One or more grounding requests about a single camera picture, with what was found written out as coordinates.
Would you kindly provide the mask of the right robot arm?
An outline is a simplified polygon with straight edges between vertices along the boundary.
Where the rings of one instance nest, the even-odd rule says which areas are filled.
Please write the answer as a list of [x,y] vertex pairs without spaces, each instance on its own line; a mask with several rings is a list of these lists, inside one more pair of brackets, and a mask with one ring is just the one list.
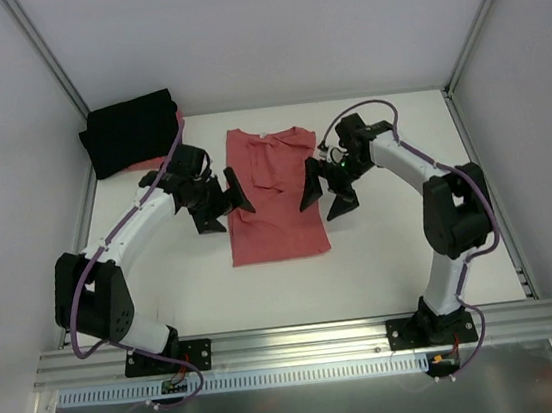
[[308,157],[300,209],[323,195],[322,183],[334,195],[327,218],[334,220],[359,206],[354,182],[373,168],[392,172],[422,198],[423,234],[433,250],[430,277],[417,310],[402,325],[388,326],[390,346],[440,345],[466,332],[467,306],[462,298],[471,262],[491,253],[499,230],[482,168],[473,163],[449,166],[406,142],[398,122],[366,124],[352,113],[335,124],[340,145],[318,147]]

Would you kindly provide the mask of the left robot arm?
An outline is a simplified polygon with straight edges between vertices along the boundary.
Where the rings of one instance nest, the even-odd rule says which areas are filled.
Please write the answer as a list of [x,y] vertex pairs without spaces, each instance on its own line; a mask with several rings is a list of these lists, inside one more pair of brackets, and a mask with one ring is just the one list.
[[171,149],[159,170],[146,173],[134,199],[111,231],[79,253],[61,255],[54,269],[55,322],[76,343],[79,334],[97,345],[115,345],[142,356],[159,372],[185,366],[188,353],[172,326],[141,316],[127,275],[156,231],[188,211],[197,232],[225,231],[220,217],[254,206],[230,167],[225,186],[212,173],[208,153],[192,145]]

